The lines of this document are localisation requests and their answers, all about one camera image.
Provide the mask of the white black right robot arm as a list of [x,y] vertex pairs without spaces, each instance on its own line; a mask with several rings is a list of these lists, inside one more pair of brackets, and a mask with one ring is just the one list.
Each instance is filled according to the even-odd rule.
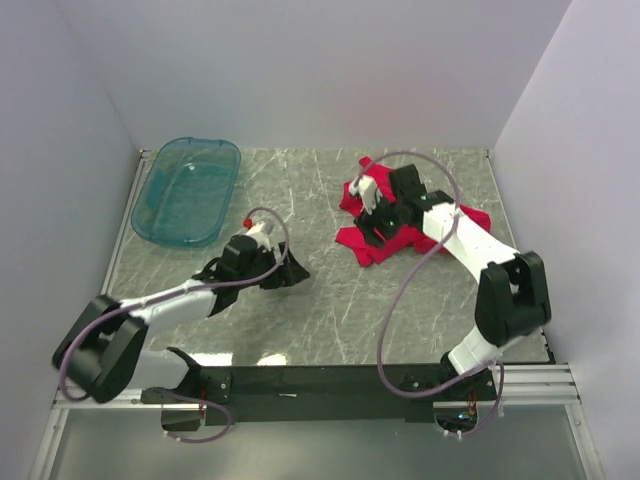
[[439,387],[460,399],[474,386],[471,371],[499,359],[511,345],[551,320],[546,272],[535,252],[521,253],[476,224],[455,199],[429,192],[414,165],[389,173],[394,199],[364,175],[348,184],[348,194],[362,202],[354,220],[365,243],[383,247],[403,227],[418,230],[447,250],[477,283],[474,326],[441,360]]

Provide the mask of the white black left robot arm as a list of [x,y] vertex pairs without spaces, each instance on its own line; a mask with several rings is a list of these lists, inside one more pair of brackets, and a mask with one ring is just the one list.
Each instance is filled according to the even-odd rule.
[[67,394],[74,383],[85,398],[106,403],[129,386],[162,388],[176,401],[189,401],[199,392],[200,365],[174,347],[146,352],[146,338],[221,313],[243,289],[291,287],[309,276],[286,243],[271,247],[245,234],[234,236],[220,256],[176,287],[121,301],[100,295],[53,354],[60,389]]

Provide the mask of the red t shirt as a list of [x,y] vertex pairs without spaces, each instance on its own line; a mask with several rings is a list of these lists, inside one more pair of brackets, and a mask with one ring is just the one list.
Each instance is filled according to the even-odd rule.
[[362,170],[344,185],[340,203],[353,215],[354,225],[341,228],[336,241],[350,248],[363,267],[408,247],[424,258],[448,253],[474,277],[488,265],[512,258],[513,250],[486,229],[489,217],[462,204],[461,189],[447,167],[428,161],[447,177],[451,194],[429,190],[413,164],[391,169],[362,159]]

